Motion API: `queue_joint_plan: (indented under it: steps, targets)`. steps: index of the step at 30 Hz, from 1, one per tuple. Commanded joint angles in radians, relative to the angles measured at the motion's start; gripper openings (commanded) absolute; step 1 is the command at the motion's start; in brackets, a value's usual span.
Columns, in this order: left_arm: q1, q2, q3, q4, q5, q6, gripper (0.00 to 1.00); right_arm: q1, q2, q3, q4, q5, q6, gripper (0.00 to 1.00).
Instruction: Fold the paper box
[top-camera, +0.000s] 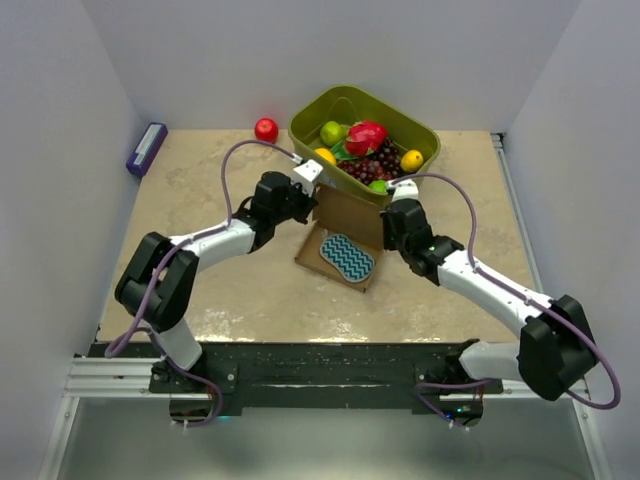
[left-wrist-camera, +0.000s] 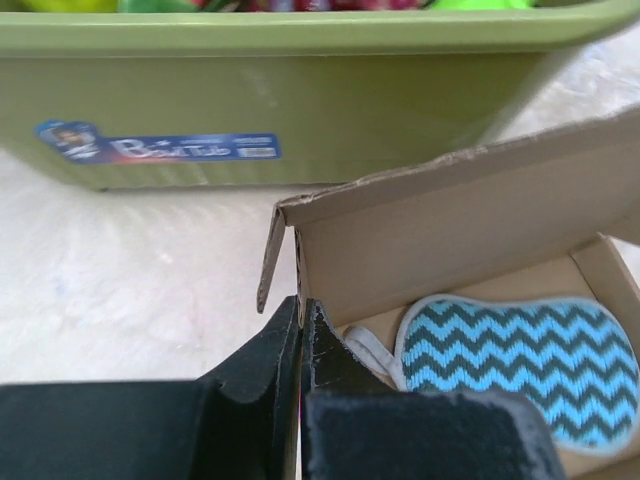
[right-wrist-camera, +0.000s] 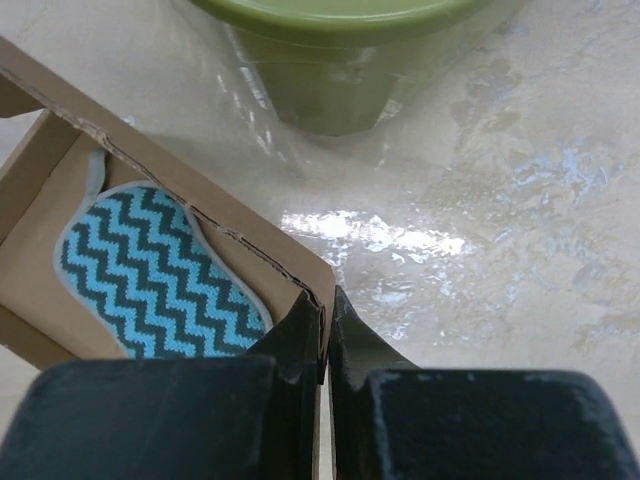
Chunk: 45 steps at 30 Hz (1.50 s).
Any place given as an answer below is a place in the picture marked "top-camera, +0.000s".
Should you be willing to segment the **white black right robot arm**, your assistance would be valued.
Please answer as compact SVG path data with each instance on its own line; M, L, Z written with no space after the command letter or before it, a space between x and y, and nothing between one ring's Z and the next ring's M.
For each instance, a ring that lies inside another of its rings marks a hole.
M445 369L452 390L469 392L480 380L522 381L553 401L597 365L588 346L593 335L575 299L554 300L470 259L462 244L433 234L415 199L392 201L381 218L385 248L398 252L413 273L465 297L517 338L465 342Z

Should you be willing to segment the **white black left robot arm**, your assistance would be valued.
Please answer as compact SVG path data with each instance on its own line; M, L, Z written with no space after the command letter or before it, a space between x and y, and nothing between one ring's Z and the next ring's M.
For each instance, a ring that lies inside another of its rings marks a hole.
M105 356L117 356L145 325L162 354L175 363L173 382L185 392L200 390L207 380L207 368L198 362L203 349L185 320L197 274L259 250L285 221L305 224L317 205L314 192L320 175L314 163L296 167L289 176L267 172L229 221L182 236L145 235L115 288L116 301L134 320Z

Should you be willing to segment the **blue zigzag sponge cloth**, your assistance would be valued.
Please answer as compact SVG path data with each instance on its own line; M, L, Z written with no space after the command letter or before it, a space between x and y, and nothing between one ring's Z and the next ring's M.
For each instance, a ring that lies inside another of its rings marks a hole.
M327 236L319 247L319 254L344 280L352 284L367 280L376 265L371 254L356 246L344 234Z

